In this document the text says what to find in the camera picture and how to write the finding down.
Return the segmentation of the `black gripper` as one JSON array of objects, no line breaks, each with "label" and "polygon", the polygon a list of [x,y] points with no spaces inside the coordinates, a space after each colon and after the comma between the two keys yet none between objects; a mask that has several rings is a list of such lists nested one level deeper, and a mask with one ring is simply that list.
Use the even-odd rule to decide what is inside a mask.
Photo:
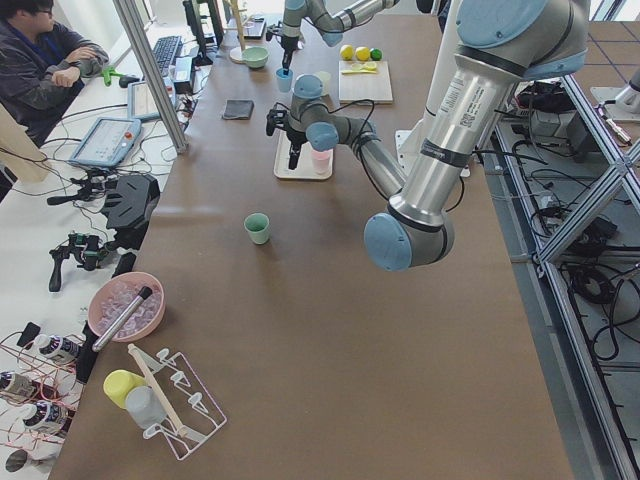
[{"label": "black gripper", "polygon": [[280,102],[276,102],[266,115],[266,135],[273,136],[276,130],[281,130],[286,133],[291,144],[288,151],[287,168],[289,170],[296,170],[299,163],[301,147],[306,143],[306,134],[292,126],[290,109]]},{"label": "black gripper", "polygon": [[284,50],[282,59],[282,75],[288,76],[292,54],[298,49],[300,29],[288,26],[284,23],[275,23],[266,27],[265,39],[271,41],[277,39]]}]

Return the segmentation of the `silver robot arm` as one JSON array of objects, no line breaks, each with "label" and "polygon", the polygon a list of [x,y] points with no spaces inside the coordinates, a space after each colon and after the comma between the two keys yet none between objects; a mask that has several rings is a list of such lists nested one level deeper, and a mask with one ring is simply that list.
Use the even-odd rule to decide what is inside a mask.
[{"label": "silver robot arm", "polygon": [[587,53],[590,5],[586,1],[459,1],[447,15],[446,29],[456,33],[452,53],[456,70],[422,141],[417,157],[403,171],[383,146],[373,124],[341,116],[322,101],[321,81],[290,71],[303,23],[313,25],[325,42],[388,8],[385,1],[359,1],[330,14],[321,1],[289,1],[276,28],[284,51],[277,76],[290,91],[287,108],[273,108],[266,131],[286,133],[291,166],[301,147],[326,151],[348,146],[387,209],[364,229],[370,259],[387,271],[403,271],[443,259],[454,243],[446,201],[479,143],[496,108],[519,82],[578,71]]},{"label": "silver robot arm", "polygon": [[284,3],[282,19],[269,27],[269,34],[279,38],[284,51],[282,69],[290,73],[294,52],[298,47],[301,26],[308,21],[321,35],[328,46],[335,46],[343,33],[369,22],[377,13],[393,8],[397,1],[363,0],[355,1],[343,10],[331,14],[324,1],[287,0]]}]

